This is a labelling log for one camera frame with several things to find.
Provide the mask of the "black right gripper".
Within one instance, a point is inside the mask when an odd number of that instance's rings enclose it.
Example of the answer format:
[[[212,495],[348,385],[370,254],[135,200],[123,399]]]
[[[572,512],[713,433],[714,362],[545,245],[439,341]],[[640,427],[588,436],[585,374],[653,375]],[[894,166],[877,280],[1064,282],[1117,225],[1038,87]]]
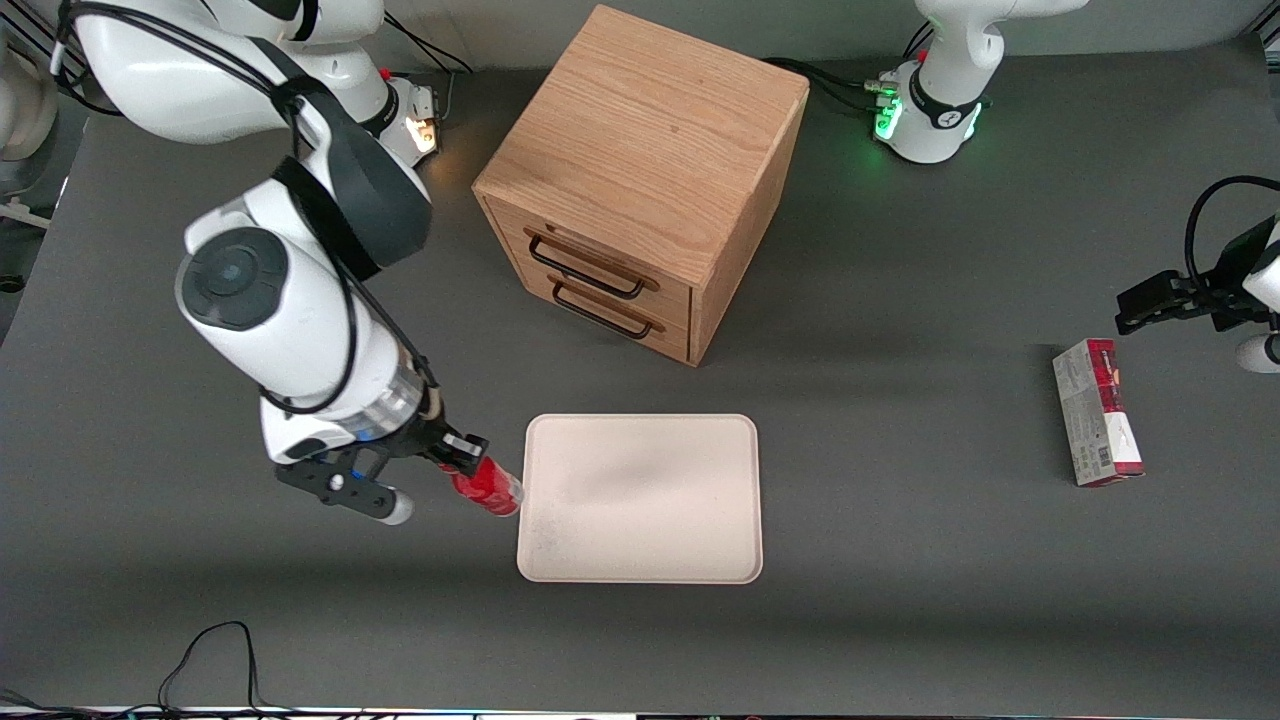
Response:
[[[385,442],[390,457],[422,457],[449,478],[460,475],[458,468],[479,468],[489,448],[486,438],[457,436],[443,416],[428,419],[422,414],[415,414]]]

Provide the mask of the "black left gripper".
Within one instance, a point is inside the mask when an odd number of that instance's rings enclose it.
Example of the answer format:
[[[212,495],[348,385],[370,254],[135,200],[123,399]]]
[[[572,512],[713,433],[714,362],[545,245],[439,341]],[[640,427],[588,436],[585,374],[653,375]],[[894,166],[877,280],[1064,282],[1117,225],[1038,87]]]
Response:
[[[1277,315],[1277,218],[1265,219],[1229,241],[1203,274],[1219,333]],[[1116,332],[1130,336],[1170,320],[1196,319],[1199,300],[1192,281],[1176,270],[1158,272],[1117,297]]]

